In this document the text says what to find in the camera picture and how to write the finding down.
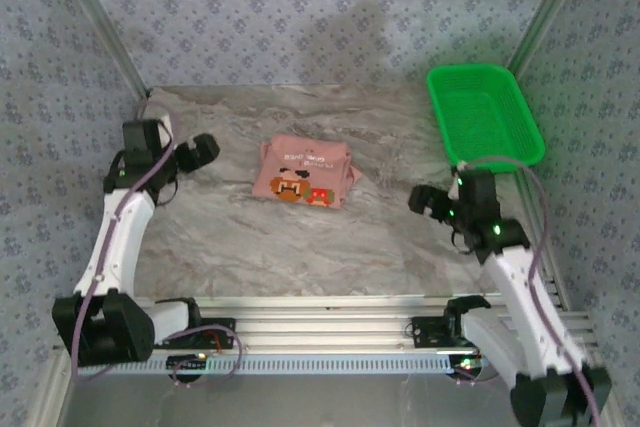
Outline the pink printed t-shirt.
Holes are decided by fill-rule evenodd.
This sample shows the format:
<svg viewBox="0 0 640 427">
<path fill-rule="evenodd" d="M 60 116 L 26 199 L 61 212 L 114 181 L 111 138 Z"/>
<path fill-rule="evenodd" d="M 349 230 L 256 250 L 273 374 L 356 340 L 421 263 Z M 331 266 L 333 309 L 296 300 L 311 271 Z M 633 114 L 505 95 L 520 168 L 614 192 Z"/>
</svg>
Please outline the pink printed t-shirt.
<svg viewBox="0 0 640 427">
<path fill-rule="evenodd" d="M 339 209 L 361 177 L 347 143 L 276 134 L 261 144 L 252 194 Z"/>
</svg>

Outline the green plastic basket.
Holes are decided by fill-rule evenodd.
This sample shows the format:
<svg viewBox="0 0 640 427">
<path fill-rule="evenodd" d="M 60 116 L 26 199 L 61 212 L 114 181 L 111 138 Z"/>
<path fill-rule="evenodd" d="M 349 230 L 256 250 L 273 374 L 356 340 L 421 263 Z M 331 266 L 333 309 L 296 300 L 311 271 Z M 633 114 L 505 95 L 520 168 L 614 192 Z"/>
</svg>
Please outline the green plastic basket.
<svg viewBox="0 0 640 427">
<path fill-rule="evenodd" d="M 426 85 L 451 165 L 506 156 L 528 166 L 546 146 L 511 71 L 494 63 L 441 65 Z"/>
</svg>

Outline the black controller board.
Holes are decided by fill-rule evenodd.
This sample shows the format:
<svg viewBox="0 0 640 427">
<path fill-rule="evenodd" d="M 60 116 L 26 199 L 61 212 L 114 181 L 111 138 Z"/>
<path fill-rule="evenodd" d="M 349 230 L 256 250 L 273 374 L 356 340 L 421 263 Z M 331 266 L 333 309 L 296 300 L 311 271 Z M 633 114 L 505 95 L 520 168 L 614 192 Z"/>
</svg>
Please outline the black controller board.
<svg viewBox="0 0 640 427">
<path fill-rule="evenodd" d="M 461 381 L 476 381 L 481 376 L 486 361 L 481 355 L 450 355 L 451 372 L 449 377 Z"/>
<path fill-rule="evenodd" d="M 204 354 L 171 355 L 165 361 L 165 369 L 169 371 L 202 371 L 206 366 L 207 357 Z"/>
</svg>

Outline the grey metal panel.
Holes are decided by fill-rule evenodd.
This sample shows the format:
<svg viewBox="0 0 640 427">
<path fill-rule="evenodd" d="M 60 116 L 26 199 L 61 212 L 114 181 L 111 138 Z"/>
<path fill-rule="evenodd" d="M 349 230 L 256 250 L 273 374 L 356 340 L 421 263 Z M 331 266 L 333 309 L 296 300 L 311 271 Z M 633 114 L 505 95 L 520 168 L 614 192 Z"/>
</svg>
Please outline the grey metal panel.
<svg viewBox="0 0 640 427">
<path fill-rule="evenodd" d="M 58 427 L 519 427 L 506 387 L 445 375 L 238 376 L 175 387 L 105 376 L 73 388 Z"/>
</svg>

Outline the aluminium frame post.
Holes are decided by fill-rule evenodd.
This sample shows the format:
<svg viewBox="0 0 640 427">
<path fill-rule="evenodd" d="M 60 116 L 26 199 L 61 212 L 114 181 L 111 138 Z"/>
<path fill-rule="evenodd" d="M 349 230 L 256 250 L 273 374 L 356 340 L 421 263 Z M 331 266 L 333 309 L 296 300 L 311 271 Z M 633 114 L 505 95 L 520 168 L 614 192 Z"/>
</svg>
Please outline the aluminium frame post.
<svg viewBox="0 0 640 427">
<path fill-rule="evenodd" d="M 520 78 L 525 73 L 565 1 L 541 0 L 508 64 L 508 69 L 516 78 Z"/>
<path fill-rule="evenodd" d="M 146 98 L 149 88 L 139 74 L 116 24 L 100 0 L 78 0 L 94 30 L 104 43 L 109 55 L 118 66 L 129 87 L 140 97 Z"/>
</svg>

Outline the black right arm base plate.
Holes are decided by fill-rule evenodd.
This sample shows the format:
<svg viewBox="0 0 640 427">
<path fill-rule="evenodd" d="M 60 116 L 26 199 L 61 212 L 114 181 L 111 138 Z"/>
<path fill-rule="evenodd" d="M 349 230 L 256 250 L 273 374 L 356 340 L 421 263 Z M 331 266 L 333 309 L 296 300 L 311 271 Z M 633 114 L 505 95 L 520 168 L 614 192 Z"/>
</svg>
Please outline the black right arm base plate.
<svg viewBox="0 0 640 427">
<path fill-rule="evenodd" d="M 416 348 L 475 348 L 475 345 L 462 335 L 460 321 L 454 317 L 412 317 L 410 323 Z"/>
</svg>

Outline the aluminium mounting rail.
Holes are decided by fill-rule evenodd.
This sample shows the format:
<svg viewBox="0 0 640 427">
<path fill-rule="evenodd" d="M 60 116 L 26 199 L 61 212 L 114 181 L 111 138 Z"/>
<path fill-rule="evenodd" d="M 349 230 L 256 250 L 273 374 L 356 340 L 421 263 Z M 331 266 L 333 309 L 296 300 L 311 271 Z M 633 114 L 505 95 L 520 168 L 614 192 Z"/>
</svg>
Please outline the aluminium mounting rail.
<svg viewBox="0 0 640 427">
<path fill-rule="evenodd" d="M 205 317 L 236 319 L 249 354 L 405 353 L 409 322 L 439 316 L 445 297 L 328 296 L 198 298 Z"/>
</svg>

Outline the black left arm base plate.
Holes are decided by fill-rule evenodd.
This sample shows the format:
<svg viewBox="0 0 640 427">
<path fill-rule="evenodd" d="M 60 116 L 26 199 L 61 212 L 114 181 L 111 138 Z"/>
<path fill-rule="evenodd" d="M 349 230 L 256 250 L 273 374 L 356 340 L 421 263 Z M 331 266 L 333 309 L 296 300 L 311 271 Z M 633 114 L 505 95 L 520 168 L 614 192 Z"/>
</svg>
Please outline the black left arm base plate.
<svg viewBox="0 0 640 427">
<path fill-rule="evenodd" d="M 229 317 L 203 318 L 202 326 L 213 324 L 222 325 L 230 330 L 236 330 L 236 319 Z M 189 336 L 165 340 L 155 345 L 156 348 L 168 350 L 231 350 L 234 347 L 234 340 L 225 332 L 211 330 L 190 334 Z"/>
</svg>

